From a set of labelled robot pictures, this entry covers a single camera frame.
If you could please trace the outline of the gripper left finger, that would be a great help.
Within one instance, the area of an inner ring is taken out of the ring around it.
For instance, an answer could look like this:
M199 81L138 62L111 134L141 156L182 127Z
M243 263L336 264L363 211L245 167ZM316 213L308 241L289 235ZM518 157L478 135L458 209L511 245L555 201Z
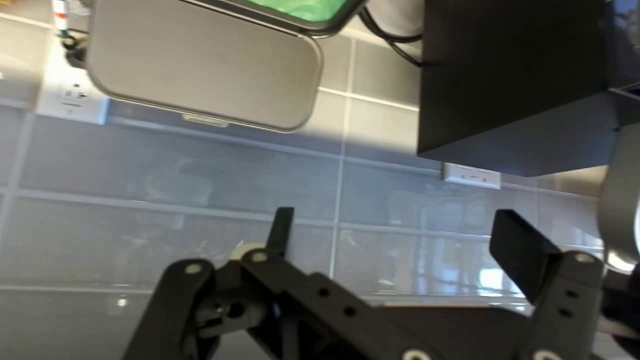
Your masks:
M294 214L278 208L266 243L222 268L202 258L170 264L122 360L213 360L238 331L272 360L442 360L382 310L288 262Z

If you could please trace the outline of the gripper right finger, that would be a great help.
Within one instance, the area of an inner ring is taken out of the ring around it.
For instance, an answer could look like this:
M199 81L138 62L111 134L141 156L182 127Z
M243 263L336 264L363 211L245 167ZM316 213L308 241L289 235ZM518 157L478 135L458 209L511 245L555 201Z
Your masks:
M592 360L603 262L562 251L511 209L495 212L489 252L534 308L514 360Z

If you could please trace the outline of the black coffeemaker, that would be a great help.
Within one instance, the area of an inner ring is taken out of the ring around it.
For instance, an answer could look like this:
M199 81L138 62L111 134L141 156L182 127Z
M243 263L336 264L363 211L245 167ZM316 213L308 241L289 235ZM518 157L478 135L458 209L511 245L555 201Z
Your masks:
M608 264L640 265L640 0L426 0L418 157L520 177L606 166Z

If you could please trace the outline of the white round container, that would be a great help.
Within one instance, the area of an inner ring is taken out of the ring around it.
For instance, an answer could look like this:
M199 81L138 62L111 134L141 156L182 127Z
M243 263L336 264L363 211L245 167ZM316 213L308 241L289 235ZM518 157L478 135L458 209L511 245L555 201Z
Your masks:
M422 34L425 0L368 0L366 7L377 25L398 36Z

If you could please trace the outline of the black plug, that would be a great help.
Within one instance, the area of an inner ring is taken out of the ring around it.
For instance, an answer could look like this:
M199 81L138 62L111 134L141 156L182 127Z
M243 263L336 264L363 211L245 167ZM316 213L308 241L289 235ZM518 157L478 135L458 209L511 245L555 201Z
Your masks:
M59 30L59 39L62 48L64 48L66 63L72 68L86 70L89 35L84 32Z

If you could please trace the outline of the white wall socket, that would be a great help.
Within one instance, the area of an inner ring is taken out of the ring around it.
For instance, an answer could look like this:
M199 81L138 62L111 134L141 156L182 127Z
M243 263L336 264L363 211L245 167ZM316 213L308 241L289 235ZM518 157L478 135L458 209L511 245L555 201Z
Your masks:
M93 125L104 125L109 98L90 80L86 70L48 69L42 80L35 113Z
M451 162L442 162L441 164L441 177L447 183L500 190L502 187L501 175L500 172Z

